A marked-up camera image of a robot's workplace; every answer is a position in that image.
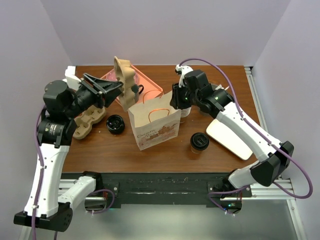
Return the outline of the tan cardboard cup carrier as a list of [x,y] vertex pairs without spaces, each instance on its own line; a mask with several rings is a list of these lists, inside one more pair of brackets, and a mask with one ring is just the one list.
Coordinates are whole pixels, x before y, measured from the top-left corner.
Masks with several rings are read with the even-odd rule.
[[114,71],[117,81],[123,83],[118,98],[123,110],[127,112],[136,103],[136,94],[132,90],[136,73],[129,60],[119,59],[116,56],[114,57]]

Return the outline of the cream bear paper bag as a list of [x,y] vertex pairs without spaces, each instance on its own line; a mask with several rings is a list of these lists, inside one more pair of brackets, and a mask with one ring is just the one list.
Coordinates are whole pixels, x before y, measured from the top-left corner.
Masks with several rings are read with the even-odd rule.
[[130,125],[139,150],[143,151],[178,136],[181,110],[170,105],[172,92],[143,100],[128,109]]

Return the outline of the black plastic cup lid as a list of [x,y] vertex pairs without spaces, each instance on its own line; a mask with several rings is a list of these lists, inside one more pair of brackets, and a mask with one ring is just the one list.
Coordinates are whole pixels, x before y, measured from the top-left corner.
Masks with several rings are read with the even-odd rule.
[[205,133],[196,132],[190,137],[190,145],[196,149],[207,149],[210,140]]

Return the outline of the brown paper coffee cup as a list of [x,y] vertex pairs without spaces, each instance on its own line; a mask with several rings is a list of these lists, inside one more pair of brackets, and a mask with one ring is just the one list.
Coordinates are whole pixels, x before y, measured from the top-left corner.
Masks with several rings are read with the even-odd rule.
[[206,150],[206,148],[204,149],[198,149],[198,148],[194,148],[194,147],[190,147],[191,151],[195,154],[201,154],[204,150]]

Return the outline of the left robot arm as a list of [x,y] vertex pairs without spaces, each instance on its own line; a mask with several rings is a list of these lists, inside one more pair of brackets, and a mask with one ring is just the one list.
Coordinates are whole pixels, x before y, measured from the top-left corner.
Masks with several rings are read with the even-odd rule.
[[74,210],[91,194],[104,190],[102,175],[85,171],[76,183],[59,195],[63,165],[77,125],[75,117],[95,106],[108,107],[121,93],[123,83],[106,81],[87,73],[77,90],[63,80],[45,86],[42,108],[35,124],[37,164],[29,199],[14,215],[16,225],[65,232]]

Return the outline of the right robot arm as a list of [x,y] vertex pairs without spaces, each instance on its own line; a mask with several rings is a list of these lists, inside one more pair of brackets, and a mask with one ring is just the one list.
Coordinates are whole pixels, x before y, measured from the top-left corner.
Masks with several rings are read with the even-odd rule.
[[178,83],[172,85],[170,105],[177,109],[197,106],[231,129],[253,152],[257,161],[233,170],[223,183],[223,192],[235,196],[242,187],[258,183],[269,187],[289,166],[294,146],[270,136],[246,113],[238,109],[234,97],[223,88],[214,89],[202,70],[177,70]]

